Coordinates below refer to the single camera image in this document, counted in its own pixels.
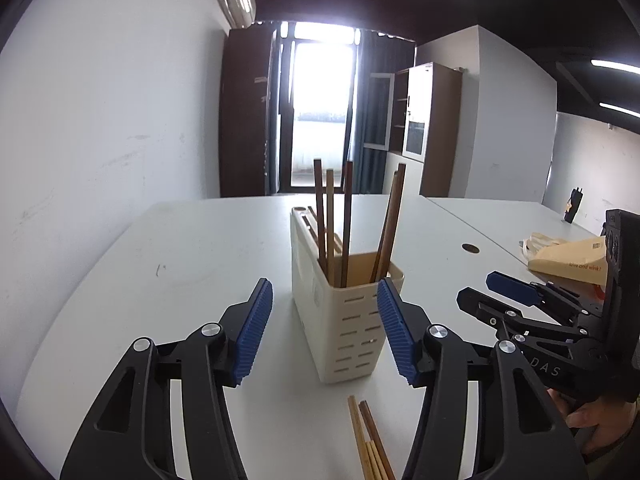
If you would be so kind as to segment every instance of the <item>curtain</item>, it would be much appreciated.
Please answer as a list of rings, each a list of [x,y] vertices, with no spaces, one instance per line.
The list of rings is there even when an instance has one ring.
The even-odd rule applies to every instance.
[[[380,104],[369,96],[372,73],[394,73],[414,65],[415,43],[380,36],[364,30],[358,47],[358,93],[353,136],[354,193],[382,193],[386,152],[364,147],[368,128],[380,113]]]

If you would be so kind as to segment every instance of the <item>human hand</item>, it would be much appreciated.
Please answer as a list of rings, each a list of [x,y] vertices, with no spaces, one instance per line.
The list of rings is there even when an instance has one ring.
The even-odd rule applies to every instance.
[[[600,397],[587,402],[573,413],[569,413],[569,404],[555,390],[547,390],[556,407],[562,413],[569,428],[592,428],[593,436],[582,447],[583,454],[593,453],[609,446],[622,437],[636,419],[636,403],[622,400],[610,400]]]

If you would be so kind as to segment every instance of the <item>yellow paper bag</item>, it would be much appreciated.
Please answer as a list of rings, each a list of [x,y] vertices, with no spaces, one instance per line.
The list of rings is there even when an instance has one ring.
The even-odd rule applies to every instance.
[[[599,236],[542,247],[529,260],[529,270],[579,282],[607,285],[607,247]]]

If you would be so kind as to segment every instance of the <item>ribbed blue rubber pad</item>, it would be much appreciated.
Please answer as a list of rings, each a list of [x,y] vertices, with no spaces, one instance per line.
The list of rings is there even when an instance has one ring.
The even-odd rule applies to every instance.
[[[404,323],[396,299],[384,280],[378,283],[378,312],[385,327],[386,338],[396,360],[398,372],[409,384],[414,384],[418,375],[414,364],[414,339]]]
[[[272,306],[273,285],[271,282],[265,281],[236,340],[234,379],[237,384],[240,384],[242,378],[249,375],[251,367],[254,365],[255,355],[258,352],[258,346],[260,346]]]
[[[535,288],[500,272],[489,274],[486,277],[486,286],[489,290],[523,305],[537,306],[540,303],[540,296]]]

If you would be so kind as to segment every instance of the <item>ceiling light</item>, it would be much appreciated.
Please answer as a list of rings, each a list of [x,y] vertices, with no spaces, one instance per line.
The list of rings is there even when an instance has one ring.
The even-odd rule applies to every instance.
[[[626,108],[620,108],[619,106],[607,105],[606,103],[600,103],[600,106],[603,108],[610,108],[611,110],[615,110],[617,112],[622,112],[623,114],[633,115],[633,117],[640,118],[640,113],[635,112],[633,110],[627,110]]]
[[[625,72],[632,72],[640,75],[640,67],[633,65],[625,65],[623,63],[615,63],[613,61],[602,61],[599,59],[592,59],[591,64],[593,66],[603,66],[605,68],[615,68],[616,70],[624,70]]]

